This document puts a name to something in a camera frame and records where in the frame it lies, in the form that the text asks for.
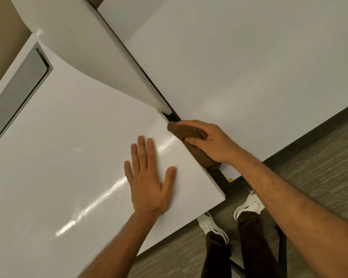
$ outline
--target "brown pants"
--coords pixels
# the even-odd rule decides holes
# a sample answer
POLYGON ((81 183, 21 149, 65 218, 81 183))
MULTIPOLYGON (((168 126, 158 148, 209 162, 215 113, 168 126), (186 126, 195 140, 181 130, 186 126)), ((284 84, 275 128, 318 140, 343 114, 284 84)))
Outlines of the brown pants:
MULTIPOLYGON (((247 278, 282 278, 279 264, 263 235, 260 215, 243 212, 237 219, 241 240, 241 252, 247 278)), ((202 278, 231 278, 231 255, 222 236, 213 232, 206 234, 207 254, 202 269, 202 278)))

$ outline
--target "shoe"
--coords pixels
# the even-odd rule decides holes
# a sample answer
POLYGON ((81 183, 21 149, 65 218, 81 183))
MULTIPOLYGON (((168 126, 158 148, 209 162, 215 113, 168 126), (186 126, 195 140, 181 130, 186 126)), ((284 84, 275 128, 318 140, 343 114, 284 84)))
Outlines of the shoe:
POLYGON ((260 212, 264 209, 263 203, 259 200, 258 196, 254 194, 254 190, 250 191, 244 204, 239 206, 234 212, 233 217, 237 221, 242 212, 254 212, 260 215, 260 212))
POLYGON ((226 245, 228 245, 228 235, 214 222, 213 217, 210 215, 209 212, 200 215, 197 218, 197 220, 202 230, 204 230, 205 234, 207 234, 210 231, 213 231, 215 234, 222 236, 224 241, 226 242, 226 245))

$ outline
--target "white sneaker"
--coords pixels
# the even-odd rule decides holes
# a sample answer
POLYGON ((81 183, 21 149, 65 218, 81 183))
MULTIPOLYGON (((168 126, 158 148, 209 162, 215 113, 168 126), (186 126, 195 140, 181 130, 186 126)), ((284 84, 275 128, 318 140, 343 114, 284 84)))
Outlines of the white sneaker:
POLYGON ((210 215, 209 212, 206 212, 202 215, 200 215, 197 220, 199 221, 199 225, 204 230, 205 234, 207 234, 210 231, 213 231, 215 234, 218 234, 223 237, 224 241, 226 242, 226 245, 228 245, 229 239, 226 232, 224 232, 223 229, 221 229, 217 224, 215 224, 213 217, 210 215))
POLYGON ((255 212, 260 215, 260 212, 264 209, 263 203, 259 200, 258 196, 254 194, 254 190, 250 191, 244 204, 239 206, 234 212, 233 217, 238 219, 242 212, 255 212))

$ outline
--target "white surface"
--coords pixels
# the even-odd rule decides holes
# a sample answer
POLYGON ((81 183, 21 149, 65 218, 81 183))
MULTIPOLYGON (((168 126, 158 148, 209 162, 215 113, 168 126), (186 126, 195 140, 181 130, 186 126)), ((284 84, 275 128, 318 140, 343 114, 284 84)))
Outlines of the white surface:
POLYGON ((178 168, 172 205, 140 252, 224 200, 154 108, 41 46, 54 70, 0 139, 0 277, 80 273, 133 212, 123 162, 138 135, 153 137, 161 177, 178 168))
POLYGON ((11 0, 28 28, 84 74, 171 113, 111 28, 86 0, 11 0))
POLYGON ((98 11, 181 119, 220 125, 261 160, 348 106, 348 0, 104 0, 98 11))

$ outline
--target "gray carpet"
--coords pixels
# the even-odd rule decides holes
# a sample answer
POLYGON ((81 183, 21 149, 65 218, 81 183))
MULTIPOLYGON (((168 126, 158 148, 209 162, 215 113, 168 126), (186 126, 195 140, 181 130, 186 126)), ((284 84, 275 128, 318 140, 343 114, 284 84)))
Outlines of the gray carpet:
MULTIPOLYGON (((302 192, 348 220, 348 108, 265 163, 302 192)), ((230 237, 232 259, 242 265, 232 212, 245 201, 249 187, 242 178, 225 183, 220 177, 217 182, 226 200, 210 212, 230 237)), ((262 212, 262 219, 265 237, 277 256, 279 237, 275 223, 267 211, 262 212)), ((139 256, 129 277, 199 277, 205 255, 204 233, 197 221, 193 221, 139 256)), ((288 277, 314 277, 289 242, 288 277)))

